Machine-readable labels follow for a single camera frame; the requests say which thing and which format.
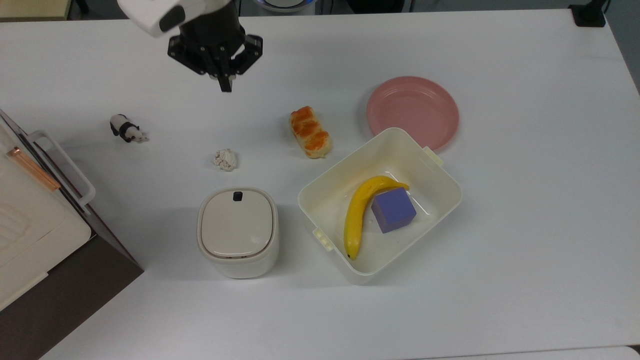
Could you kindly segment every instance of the foam block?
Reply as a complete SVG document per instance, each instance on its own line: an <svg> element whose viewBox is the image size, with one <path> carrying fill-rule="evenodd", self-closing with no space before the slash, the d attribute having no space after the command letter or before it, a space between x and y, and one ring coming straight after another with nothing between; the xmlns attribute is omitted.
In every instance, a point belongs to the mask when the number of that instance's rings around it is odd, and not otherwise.
<svg viewBox="0 0 640 360"><path fill-rule="evenodd" d="M373 198L371 204L382 233L407 226L415 217L415 208L404 188L381 193Z"/></svg>

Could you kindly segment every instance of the toy panda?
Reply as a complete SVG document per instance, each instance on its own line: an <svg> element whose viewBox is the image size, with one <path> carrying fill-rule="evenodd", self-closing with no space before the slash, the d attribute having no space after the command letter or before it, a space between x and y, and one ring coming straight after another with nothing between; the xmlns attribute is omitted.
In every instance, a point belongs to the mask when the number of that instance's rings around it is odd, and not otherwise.
<svg viewBox="0 0 640 360"><path fill-rule="evenodd" d="M129 119L122 115L113 115L111 117L111 131L114 136L120 137L126 142L145 142L147 136L140 131L140 126L135 126L129 122Z"/></svg>

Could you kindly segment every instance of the storage box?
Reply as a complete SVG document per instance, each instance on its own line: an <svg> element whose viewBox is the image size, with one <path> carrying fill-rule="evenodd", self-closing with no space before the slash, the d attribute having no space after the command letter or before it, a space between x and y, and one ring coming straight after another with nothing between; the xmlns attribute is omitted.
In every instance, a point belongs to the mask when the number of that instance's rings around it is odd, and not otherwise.
<svg viewBox="0 0 640 360"><path fill-rule="evenodd" d="M298 195L305 227L326 249L347 280L364 284L447 216L462 200L458 183L429 148L420 147L404 130L390 128L308 184ZM383 234L371 207L364 215L356 260L344 249L344 220L351 196L365 180L386 175L409 185L416 209L413 221Z"/></svg>

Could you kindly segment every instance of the yellow banana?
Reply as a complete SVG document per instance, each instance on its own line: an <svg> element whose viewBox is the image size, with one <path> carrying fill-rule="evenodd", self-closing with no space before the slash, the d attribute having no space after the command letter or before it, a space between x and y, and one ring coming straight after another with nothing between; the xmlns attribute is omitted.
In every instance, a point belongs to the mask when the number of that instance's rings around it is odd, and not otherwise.
<svg viewBox="0 0 640 360"><path fill-rule="evenodd" d="M347 219L344 221L344 248L347 250L349 259L355 260L360 250L362 221L369 200L377 192L395 188L409 190L407 184L399 183L389 176L380 175L366 180L353 194L347 210Z"/></svg>

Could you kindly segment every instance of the toy bread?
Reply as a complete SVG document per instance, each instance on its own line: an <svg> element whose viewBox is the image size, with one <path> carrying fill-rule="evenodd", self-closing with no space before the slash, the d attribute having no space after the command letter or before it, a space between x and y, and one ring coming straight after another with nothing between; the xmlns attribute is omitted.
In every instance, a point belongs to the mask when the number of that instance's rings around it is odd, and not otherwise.
<svg viewBox="0 0 640 360"><path fill-rule="evenodd" d="M322 129L316 113L310 106L292 112L289 125L298 144L309 158L323 158L331 150L329 133Z"/></svg>

